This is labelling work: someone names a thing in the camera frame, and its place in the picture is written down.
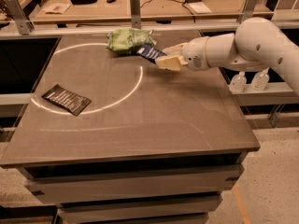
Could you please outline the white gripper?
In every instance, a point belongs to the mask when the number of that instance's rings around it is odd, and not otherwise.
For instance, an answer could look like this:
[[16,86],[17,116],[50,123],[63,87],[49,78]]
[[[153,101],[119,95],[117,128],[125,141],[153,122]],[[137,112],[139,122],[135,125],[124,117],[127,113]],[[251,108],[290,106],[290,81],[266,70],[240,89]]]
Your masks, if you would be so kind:
[[206,71],[209,68],[206,59],[206,42],[208,37],[198,37],[188,43],[180,43],[163,49],[167,56],[155,60],[160,69],[180,71],[183,66],[193,71]]

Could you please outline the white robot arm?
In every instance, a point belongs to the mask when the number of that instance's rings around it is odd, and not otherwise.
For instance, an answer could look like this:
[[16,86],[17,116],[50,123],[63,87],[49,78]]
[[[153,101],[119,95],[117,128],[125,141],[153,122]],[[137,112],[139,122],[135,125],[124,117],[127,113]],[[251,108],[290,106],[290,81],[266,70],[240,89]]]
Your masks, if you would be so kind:
[[263,18],[243,21],[234,33],[198,37],[166,48],[155,62],[173,71],[183,67],[193,71],[224,67],[237,72],[271,68],[299,94],[299,47]]

